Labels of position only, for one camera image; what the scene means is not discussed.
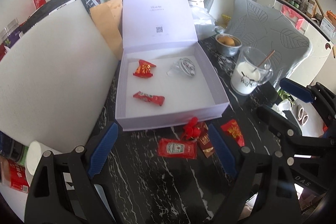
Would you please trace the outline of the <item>red gold snack packet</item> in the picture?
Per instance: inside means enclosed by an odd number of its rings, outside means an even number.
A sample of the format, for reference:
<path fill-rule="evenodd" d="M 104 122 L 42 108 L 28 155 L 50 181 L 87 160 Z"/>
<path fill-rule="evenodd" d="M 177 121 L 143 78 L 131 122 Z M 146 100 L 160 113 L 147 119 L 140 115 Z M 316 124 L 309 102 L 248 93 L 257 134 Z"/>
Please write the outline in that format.
<path fill-rule="evenodd" d="M 221 125 L 220 128 L 227 136 L 232 137 L 240 147 L 245 146 L 244 136 L 235 119 Z"/>

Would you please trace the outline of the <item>red ketchup sachet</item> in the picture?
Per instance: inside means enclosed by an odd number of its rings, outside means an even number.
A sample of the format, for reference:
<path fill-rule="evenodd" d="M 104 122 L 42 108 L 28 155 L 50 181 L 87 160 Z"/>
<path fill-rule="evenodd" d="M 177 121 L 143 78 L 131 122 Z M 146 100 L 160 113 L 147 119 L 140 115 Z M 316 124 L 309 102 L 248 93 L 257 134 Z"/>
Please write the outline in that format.
<path fill-rule="evenodd" d="M 168 158 L 196 159 L 197 143 L 195 141 L 162 138 L 158 143 L 157 154 Z"/>

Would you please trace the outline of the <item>red twisted candy wrapper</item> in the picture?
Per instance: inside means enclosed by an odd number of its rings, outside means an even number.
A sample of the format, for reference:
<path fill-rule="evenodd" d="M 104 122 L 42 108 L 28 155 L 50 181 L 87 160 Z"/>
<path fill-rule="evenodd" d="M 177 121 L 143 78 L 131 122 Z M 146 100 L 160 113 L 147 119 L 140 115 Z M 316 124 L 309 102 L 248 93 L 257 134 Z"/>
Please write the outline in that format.
<path fill-rule="evenodd" d="M 165 102 L 164 96 L 155 96 L 143 92 L 137 92 L 133 95 L 133 98 L 140 99 L 145 102 L 153 103 L 158 106 L 162 106 Z"/>

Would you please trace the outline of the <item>clear plastic cup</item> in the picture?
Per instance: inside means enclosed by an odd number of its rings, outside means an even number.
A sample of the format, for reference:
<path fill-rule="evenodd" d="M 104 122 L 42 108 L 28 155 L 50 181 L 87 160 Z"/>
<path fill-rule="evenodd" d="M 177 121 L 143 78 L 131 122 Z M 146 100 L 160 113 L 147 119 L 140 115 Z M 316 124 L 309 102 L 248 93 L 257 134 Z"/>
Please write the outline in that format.
<path fill-rule="evenodd" d="M 175 77 L 175 76 L 180 76 L 184 73 L 182 67 L 181 67 L 181 62 L 174 61 L 173 64 L 171 65 L 170 69 L 167 71 L 167 75 L 169 77 Z"/>

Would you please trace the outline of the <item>large red snack packet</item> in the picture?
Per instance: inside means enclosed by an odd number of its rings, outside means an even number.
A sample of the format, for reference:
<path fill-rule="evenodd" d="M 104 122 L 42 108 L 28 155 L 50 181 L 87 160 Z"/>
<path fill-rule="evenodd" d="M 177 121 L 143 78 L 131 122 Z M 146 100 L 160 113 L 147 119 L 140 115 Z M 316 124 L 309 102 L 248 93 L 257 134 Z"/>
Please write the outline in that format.
<path fill-rule="evenodd" d="M 139 64 L 138 68 L 133 73 L 135 77 L 139 77 L 143 79 L 148 79 L 150 77 L 153 77 L 153 73 L 151 72 L 151 69 L 155 68 L 156 65 L 148 61 L 145 61 L 145 60 L 139 60 L 138 64 Z"/>

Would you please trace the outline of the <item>crumpled white tissue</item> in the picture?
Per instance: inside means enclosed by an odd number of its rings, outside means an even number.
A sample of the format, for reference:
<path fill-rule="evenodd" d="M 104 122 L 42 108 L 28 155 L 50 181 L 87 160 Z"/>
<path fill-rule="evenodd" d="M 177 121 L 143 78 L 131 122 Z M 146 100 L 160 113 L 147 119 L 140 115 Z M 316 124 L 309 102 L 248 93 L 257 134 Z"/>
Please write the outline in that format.
<path fill-rule="evenodd" d="M 274 104 L 272 106 L 272 110 L 276 113 L 280 114 L 281 116 L 285 117 L 285 111 L 291 110 L 291 102 L 288 99 L 284 99 L 279 104 Z"/>

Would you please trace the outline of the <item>red cardboard box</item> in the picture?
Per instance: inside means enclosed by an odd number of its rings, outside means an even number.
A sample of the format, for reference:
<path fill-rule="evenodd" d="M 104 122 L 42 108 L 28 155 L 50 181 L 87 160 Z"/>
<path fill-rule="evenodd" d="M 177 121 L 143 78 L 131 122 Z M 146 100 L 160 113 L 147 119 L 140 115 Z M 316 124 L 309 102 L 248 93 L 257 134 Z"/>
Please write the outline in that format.
<path fill-rule="evenodd" d="M 1 156 L 1 184 L 19 192 L 28 193 L 25 168 Z"/>

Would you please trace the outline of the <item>glass mug with milk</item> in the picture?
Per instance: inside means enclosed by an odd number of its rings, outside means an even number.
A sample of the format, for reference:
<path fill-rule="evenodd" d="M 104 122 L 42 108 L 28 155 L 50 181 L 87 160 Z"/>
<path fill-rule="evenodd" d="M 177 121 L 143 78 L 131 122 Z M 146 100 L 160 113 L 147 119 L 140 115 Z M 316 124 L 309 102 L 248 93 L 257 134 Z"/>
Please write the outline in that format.
<path fill-rule="evenodd" d="M 239 53 L 230 84 L 236 93 L 247 96 L 272 76 L 270 59 L 257 48 L 244 47 Z"/>

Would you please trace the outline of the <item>dark red tea packet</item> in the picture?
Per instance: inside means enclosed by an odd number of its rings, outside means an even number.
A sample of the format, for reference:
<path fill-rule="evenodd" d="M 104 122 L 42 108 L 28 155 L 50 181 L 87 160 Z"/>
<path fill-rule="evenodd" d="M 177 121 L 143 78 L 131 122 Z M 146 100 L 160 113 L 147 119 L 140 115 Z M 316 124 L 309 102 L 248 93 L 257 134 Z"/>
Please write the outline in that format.
<path fill-rule="evenodd" d="M 215 149 L 210 142 L 210 138 L 208 135 L 208 126 L 205 122 L 198 122 L 197 128 L 201 131 L 197 141 L 198 141 L 198 147 L 202 150 L 206 158 L 209 158 L 212 156 L 215 152 Z"/>

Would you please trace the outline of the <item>grey leaf pattern chair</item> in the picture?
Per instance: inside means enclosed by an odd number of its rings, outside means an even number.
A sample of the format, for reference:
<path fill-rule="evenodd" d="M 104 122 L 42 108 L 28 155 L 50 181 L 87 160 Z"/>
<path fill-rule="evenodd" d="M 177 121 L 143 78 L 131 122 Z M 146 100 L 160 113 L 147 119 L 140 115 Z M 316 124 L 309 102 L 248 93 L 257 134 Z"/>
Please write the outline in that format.
<path fill-rule="evenodd" d="M 226 33 L 238 38 L 243 46 L 257 48 L 270 58 L 273 76 L 270 83 L 280 89 L 280 80 L 290 77 L 309 57 L 313 46 L 279 10 L 252 0 L 235 0 L 234 13 Z"/>

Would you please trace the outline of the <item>small red toy fan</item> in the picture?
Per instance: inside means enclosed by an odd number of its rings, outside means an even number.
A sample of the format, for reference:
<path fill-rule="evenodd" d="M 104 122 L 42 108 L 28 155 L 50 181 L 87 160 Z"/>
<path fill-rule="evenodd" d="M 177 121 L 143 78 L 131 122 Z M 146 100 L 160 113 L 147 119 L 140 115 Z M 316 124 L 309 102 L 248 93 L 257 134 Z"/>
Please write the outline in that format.
<path fill-rule="evenodd" d="M 198 139 L 203 130 L 203 122 L 200 122 L 197 117 L 193 117 L 183 127 L 181 135 L 182 140 Z"/>

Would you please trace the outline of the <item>steel bowl with fruit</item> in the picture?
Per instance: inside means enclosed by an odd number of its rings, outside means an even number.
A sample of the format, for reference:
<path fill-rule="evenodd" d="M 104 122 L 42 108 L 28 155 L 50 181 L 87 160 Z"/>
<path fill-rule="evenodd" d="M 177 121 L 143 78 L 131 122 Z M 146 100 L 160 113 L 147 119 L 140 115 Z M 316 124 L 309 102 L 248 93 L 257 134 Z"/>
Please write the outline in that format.
<path fill-rule="evenodd" d="M 217 34 L 215 41 L 217 51 L 225 57 L 235 56 L 242 47 L 242 42 L 229 34 Z"/>

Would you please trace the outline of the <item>white plastic bag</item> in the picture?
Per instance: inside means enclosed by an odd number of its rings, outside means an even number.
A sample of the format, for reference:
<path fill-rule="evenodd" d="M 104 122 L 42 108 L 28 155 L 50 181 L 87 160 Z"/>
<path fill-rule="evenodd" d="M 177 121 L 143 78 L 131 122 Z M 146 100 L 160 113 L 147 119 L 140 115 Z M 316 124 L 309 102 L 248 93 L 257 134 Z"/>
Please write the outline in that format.
<path fill-rule="evenodd" d="M 215 18 L 208 13 L 207 9 L 192 7 L 191 11 L 198 40 L 203 40 L 216 34 Z"/>

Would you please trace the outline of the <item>white gift box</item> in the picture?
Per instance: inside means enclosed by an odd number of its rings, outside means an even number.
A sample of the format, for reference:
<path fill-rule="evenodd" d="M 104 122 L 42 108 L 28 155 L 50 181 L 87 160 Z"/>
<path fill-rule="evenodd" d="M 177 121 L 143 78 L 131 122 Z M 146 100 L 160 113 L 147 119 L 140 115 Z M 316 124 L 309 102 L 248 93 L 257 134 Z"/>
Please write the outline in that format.
<path fill-rule="evenodd" d="M 220 118 L 229 105 L 224 87 L 198 43 L 188 0 L 123 0 L 123 56 L 115 118 L 124 131 L 151 130 Z M 133 73 L 139 60 L 154 65 L 153 77 Z M 184 73 L 169 77 L 174 61 Z M 133 95 L 164 96 L 162 106 Z"/>

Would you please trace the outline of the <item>brown paper envelope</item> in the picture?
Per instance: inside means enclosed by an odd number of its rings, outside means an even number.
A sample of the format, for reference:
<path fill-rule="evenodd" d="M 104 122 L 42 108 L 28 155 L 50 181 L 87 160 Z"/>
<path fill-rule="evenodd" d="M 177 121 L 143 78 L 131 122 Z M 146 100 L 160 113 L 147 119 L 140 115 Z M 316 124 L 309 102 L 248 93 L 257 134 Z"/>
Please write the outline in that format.
<path fill-rule="evenodd" d="M 118 60 L 123 54 L 120 32 L 122 19 L 122 0 L 110 0 L 90 8 L 91 18 L 105 39 L 108 47 Z"/>

